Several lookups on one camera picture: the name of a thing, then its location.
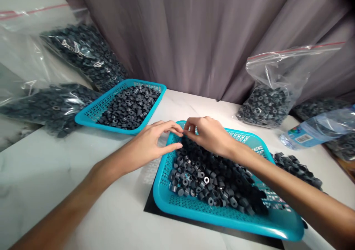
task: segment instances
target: bottle label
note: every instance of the bottle label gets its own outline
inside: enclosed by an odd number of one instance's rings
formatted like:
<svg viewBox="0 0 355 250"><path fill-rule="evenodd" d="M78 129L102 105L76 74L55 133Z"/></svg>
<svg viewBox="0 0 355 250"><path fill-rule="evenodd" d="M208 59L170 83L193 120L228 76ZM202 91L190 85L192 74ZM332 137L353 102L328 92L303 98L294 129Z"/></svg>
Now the bottle label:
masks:
<svg viewBox="0 0 355 250"><path fill-rule="evenodd" d="M319 145L326 142L312 137L301 127L301 125L295 126L287 133L291 139L293 139L294 141L296 141L296 143L304 147L313 147L315 145Z"/></svg>

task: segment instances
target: ziplock bag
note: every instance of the ziplock bag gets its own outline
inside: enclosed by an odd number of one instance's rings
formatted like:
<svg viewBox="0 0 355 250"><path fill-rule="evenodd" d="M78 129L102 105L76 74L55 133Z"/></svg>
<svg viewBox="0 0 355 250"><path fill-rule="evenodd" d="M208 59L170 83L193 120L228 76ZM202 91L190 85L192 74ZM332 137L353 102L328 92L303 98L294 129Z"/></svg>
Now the ziplock bag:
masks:
<svg viewBox="0 0 355 250"><path fill-rule="evenodd" d="M249 57L246 70L255 79L250 97L236 114L238 120L276 128L299 98L311 72L344 43L297 47Z"/></svg>
<svg viewBox="0 0 355 250"><path fill-rule="evenodd" d="M334 98L311 99L293 108L294 113L302 120L317 116L332 110L349 108L352 104ZM339 158L345 161L355 160L355 132L325 143L327 147Z"/></svg>
<svg viewBox="0 0 355 250"><path fill-rule="evenodd" d="M59 138L79 127L74 120L75 115L100 96L77 83L49 85L43 89L26 88L28 84L24 85L23 97L9 99L0 106L0 114L42 124L51 135Z"/></svg>
<svg viewBox="0 0 355 250"><path fill-rule="evenodd" d="M93 25L86 8L71 10L66 4L52 6L21 12L9 20L14 20L9 30L39 35L46 47L79 69L101 92L127 78L125 67Z"/></svg>
<svg viewBox="0 0 355 250"><path fill-rule="evenodd" d="M32 24L18 17L0 18L0 62L14 74L10 83L0 83L0 114L65 137L77 127L76 113L100 94L53 66L39 37L30 34Z"/></svg>

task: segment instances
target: hand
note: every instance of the hand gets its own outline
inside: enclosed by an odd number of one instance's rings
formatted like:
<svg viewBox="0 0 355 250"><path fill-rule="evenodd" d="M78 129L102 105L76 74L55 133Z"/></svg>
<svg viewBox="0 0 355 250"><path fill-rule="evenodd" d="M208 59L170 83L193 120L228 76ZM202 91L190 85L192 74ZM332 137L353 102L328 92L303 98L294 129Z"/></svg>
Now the hand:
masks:
<svg viewBox="0 0 355 250"><path fill-rule="evenodd" d="M159 121L146 126L138 135L123 147L105 158L105 168L112 181L135 171L150 161L182 147L181 143L173 143L166 147L158 147L158 139L163 132L172 132L182 137L183 129L173 121Z"/></svg>
<svg viewBox="0 0 355 250"><path fill-rule="evenodd" d="M195 133L196 127L199 132L198 135ZM234 159L237 148L250 149L245 144L232 138L220 122L209 116L188 118L184 127L184 134L206 150L230 160Z"/></svg>

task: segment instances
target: blue plastic basket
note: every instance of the blue plastic basket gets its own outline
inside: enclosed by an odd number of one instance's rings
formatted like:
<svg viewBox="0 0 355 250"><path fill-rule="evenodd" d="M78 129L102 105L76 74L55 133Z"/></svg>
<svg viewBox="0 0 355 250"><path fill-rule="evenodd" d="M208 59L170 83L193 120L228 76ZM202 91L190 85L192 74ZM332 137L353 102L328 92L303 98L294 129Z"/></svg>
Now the blue plastic basket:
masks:
<svg viewBox="0 0 355 250"><path fill-rule="evenodd" d="M186 121L177 123L184 127ZM274 163L265 143L257 135L232 129L226 130L236 140L245 143L255 152ZM170 133L167 145L179 141L181 141L180 137ZM255 185L267 195L263 202L269 209L268 216L250 216L237 211L235 208L211 207L198 200L197 197L178 196L173 193L169 190L170 180L168 177L173 169L176 156L175 151L164 155L156 174L153 197L160 210L189 219L283 240L299 241L302 239L304 227L301 217L256 176L253 176Z"/></svg>
<svg viewBox="0 0 355 250"><path fill-rule="evenodd" d="M141 86L141 85L148 85L151 89L155 89L160 92L160 95L156 102L154 103L152 109L147 114L146 118L142 122L142 124L134 129L134 130L124 130L121 128L106 126L103 124L96 123L98 119L102 116L102 114L107 110L108 106L110 105L111 101L115 97L116 94L120 93L122 90L130 87L130 86ZM163 84L137 80L137 79L126 79L119 83L114 88L110 89L108 92L100 96L97 100L95 100L92 104L82 109L76 116L75 121L78 124L84 126L91 126L98 129L108 130L116 133L121 134L130 134L135 135L138 134L149 122L150 118L152 117L155 109L158 107L158 104L163 98L163 95L166 91L166 86Z"/></svg>

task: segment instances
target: gray curtain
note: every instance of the gray curtain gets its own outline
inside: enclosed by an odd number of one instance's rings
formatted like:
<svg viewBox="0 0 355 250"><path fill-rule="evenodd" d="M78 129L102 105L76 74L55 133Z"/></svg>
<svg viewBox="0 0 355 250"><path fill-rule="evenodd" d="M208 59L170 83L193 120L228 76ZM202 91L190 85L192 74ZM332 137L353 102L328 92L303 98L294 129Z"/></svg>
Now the gray curtain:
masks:
<svg viewBox="0 0 355 250"><path fill-rule="evenodd" d="M347 41L354 22L344 0L68 0L86 6L131 77L169 89L242 103L253 79L249 56ZM314 72L299 102L355 102L355 49L346 44Z"/></svg>

